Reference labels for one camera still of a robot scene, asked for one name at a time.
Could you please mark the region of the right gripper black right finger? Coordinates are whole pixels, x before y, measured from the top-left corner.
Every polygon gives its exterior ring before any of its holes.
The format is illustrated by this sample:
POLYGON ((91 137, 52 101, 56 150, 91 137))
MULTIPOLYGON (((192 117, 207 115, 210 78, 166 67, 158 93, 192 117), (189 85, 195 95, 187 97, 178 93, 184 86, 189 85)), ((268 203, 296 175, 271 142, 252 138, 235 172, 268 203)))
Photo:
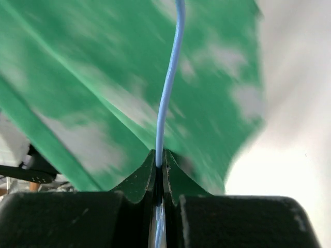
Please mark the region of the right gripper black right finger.
POLYGON ((301 205, 283 196, 214 196, 163 153, 167 247, 319 247, 301 205))

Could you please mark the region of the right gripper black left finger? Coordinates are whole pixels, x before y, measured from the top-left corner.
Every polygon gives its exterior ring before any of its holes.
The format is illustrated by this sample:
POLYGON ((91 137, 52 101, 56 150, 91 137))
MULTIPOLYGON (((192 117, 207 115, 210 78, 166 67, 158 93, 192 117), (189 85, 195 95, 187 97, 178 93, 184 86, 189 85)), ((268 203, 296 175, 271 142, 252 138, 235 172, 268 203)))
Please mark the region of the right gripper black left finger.
POLYGON ((1 247, 152 247, 155 153, 110 191, 15 193, 1 202, 1 247))

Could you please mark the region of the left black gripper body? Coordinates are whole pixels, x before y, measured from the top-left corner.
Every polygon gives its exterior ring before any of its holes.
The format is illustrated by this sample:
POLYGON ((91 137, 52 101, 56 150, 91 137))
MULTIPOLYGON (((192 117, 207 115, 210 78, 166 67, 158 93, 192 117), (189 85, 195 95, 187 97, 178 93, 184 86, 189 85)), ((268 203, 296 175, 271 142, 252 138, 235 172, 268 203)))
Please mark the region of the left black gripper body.
POLYGON ((1 164, 1 179, 11 177, 41 184, 51 183, 60 174, 36 149, 29 146, 30 160, 27 164, 20 163, 18 167, 1 164))

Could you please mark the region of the green white patterned trousers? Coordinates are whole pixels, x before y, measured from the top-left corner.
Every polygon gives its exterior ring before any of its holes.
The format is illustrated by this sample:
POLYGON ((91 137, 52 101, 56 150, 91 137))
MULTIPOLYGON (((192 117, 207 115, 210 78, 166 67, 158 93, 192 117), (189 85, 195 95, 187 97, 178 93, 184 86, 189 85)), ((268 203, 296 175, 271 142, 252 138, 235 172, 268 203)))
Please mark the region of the green white patterned trousers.
MULTIPOLYGON (((186 1, 164 147, 212 194, 262 125, 255 1, 186 1)), ((1 108, 77 189, 107 191, 155 148, 175 1, 1 1, 1 108)))

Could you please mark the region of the blue wire hanger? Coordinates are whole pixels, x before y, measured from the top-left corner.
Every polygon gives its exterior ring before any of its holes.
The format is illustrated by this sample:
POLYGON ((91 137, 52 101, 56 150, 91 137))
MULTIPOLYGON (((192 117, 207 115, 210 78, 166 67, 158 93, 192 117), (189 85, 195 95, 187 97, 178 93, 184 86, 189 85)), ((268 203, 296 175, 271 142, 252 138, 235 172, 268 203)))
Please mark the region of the blue wire hanger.
POLYGON ((156 233, 155 233, 155 247, 161 246, 162 235, 165 227, 164 210, 162 207, 163 198, 163 176, 162 176, 162 165, 163 165, 163 140, 164 140, 164 128, 166 121, 166 114, 170 102, 170 95, 176 74, 178 59, 180 55, 180 49, 182 46, 183 34, 185 30, 186 21, 186 7, 185 1, 179 0, 175 2, 177 11, 176 29, 175 36, 171 51, 171 57, 163 91, 160 100, 160 106, 157 116, 157 128, 156 128, 156 149, 155 149, 155 165, 156 165, 156 233))

